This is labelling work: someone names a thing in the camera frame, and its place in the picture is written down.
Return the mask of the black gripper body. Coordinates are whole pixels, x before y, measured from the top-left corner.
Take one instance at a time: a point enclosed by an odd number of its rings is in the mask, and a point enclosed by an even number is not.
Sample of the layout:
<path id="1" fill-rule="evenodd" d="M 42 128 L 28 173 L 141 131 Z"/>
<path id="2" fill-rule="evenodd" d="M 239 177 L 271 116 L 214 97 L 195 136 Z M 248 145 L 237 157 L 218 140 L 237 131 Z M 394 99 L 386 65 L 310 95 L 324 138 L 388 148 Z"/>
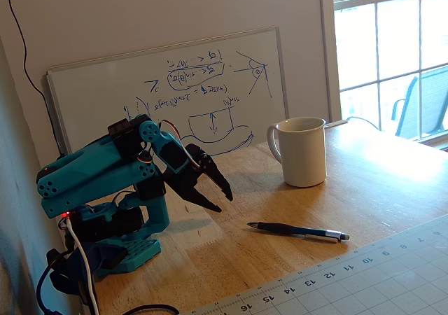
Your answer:
<path id="1" fill-rule="evenodd" d="M 181 162 L 181 167 L 178 171 L 174 172 L 167 167 L 162 175 L 165 183 L 176 193 L 192 190 L 197 185 L 197 180 L 204 172 L 205 167 L 209 164 L 209 155 L 199 146 L 190 143 L 186 146 L 186 150 L 192 160 L 196 162 L 197 167 L 188 156 L 183 154 L 185 160 Z"/>

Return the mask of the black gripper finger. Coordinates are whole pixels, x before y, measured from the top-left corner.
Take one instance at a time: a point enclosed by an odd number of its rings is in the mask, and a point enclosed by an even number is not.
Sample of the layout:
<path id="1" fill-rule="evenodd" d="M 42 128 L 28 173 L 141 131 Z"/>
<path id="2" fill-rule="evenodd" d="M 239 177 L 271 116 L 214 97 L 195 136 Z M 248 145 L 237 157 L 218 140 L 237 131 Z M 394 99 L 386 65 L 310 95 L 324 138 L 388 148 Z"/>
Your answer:
<path id="1" fill-rule="evenodd" d="M 203 153 L 199 157 L 199 165 L 203 173 L 205 173 L 224 193 L 227 200 L 233 200 L 233 194 L 230 184 L 225 179 L 224 175 L 219 171 L 216 163 L 210 155 Z"/>
<path id="2" fill-rule="evenodd" d="M 196 204 L 200 207 L 203 207 L 205 209 L 220 213 L 222 209 L 210 202 L 203 194 L 198 192 L 194 187 L 191 188 L 181 188 L 172 186 L 171 189 L 183 200 Z"/>

